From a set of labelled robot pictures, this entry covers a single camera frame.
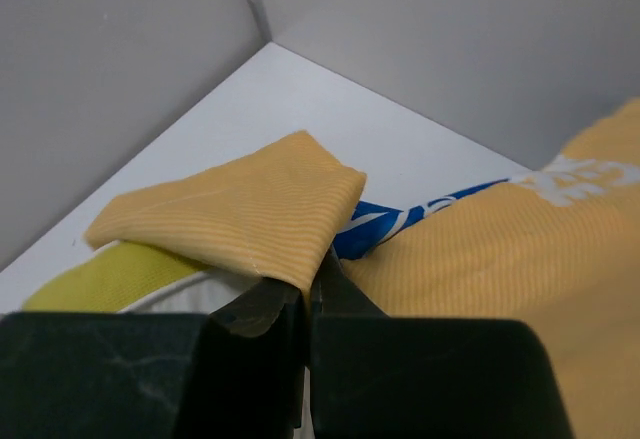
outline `yellow fabric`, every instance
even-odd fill
[[[545,344],[578,438],[638,438],[640,101],[541,172],[465,198],[347,275],[396,316],[518,318]]]
[[[306,292],[365,179],[297,132],[187,179],[118,196],[85,238],[94,248],[152,244]]]
[[[296,133],[120,196],[86,238],[93,247],[153,244],[307,293],[364,180]],[[542,171],[467,197],[343,264],[392,315],[524,320],[550,353],[577,437],[624,439],[640,437],[639,246],[636,100]]]
[[[177,254],[124,242],[48,282],[27,311],[118,312],[179,279],[210,268]]]

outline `blue fabric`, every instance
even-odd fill
[[[334,238],[333,246],[341,259],[360,259],[378,244],[391,239],[398,232],[425,217],[450,206],[463,197],[505,181],[507,179],[479,184],[406,211],[360,201],[349,224]]]

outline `yellow striped fabric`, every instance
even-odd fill
[[[344,267],[392,315],[524,320],[577,437],[640,437],[640,101]]]
[[[151,244],[308,291],[365,179],[297,132],[187,179],[118,196],[85,238],[94,248]]]

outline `white table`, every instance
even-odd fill
[[[117,194],[223,164],[300,129],[368,174],[364,200],[393,207],[525,170],[268,44],[0,273],[0,313],[92,256],[82,234]]]

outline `yellow-green fabric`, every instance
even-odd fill
[[[23,309],[118,312],[210,267],[157,247],[123,242],[45,284],[24,303]]]

